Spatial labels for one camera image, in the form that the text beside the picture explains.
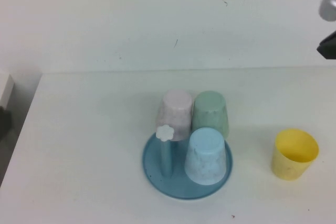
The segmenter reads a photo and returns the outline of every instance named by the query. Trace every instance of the yellow cup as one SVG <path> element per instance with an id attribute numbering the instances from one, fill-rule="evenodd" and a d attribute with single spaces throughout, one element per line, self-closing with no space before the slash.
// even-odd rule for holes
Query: yellow cup
<path id="1" fill-rule="evenodd" d="M 286 129 L 275 140 L 272 171 L 282 179 L 297 179 L 318 154 L 319 146 L 311 135 L 299 129 Z"/>

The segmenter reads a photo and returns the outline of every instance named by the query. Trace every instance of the white wall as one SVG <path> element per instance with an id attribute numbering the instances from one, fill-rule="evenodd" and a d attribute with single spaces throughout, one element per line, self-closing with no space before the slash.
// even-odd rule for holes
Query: white wall
<path id="1" fill-rule="evenodd" d="M 41 72 L 334 65 L 320 1 L 0 0 L 0 70 L 22 124 Z"/>

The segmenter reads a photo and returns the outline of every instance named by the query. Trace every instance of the pink cup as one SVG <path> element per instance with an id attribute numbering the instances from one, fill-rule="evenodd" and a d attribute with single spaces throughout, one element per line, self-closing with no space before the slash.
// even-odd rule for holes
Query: pink cup
<path id="1" fill-rule="evenodd" d="M 189 138 L 191 132 L 193 99 L 184 90 L 169 90 L 163 97 L 156 127 L 169 125 L 174 129 L 172 141 Z"/>

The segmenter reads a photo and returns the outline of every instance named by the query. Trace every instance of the speckled cup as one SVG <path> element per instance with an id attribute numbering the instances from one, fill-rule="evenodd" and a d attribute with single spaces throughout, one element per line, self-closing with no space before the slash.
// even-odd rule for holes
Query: speckled cup
<path id="1" fill-rule="evenodd" d="M 225 141 L 212 128 L 200 128 L 190 136 L 185 173 L 195 183 L 213 185 L 226 173 Z"/>
<path id="2" fill-rule="evenodd" d="M 189 138 L 191 132 L 193 99 L 184 90 L 169 90 L 163 97 L 156 118 L 156 127 L 169 125 L 174 129 L 172 141 Z"/>
<path id="3" fill-rule="evenodd" d="M 218 130 L 225 139 L 229 135 L 226 101 L 222 94 L 216 91 L 204 91 L 195 99 L 192 130 L 203 127 Z"/>

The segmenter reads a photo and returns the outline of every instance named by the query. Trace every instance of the black object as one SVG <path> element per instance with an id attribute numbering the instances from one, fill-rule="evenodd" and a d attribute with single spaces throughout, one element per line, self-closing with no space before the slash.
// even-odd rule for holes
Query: black object
<path id="1" fill-rule="evenodd" d="M 336 31 L 321 41 L 317 51 L 327 60 L 336 60 Z"/>
<path id="2" fill-rule="evenodd" d="M 0 106 L 0 141 L 12 128 L 12 114 Z"/>

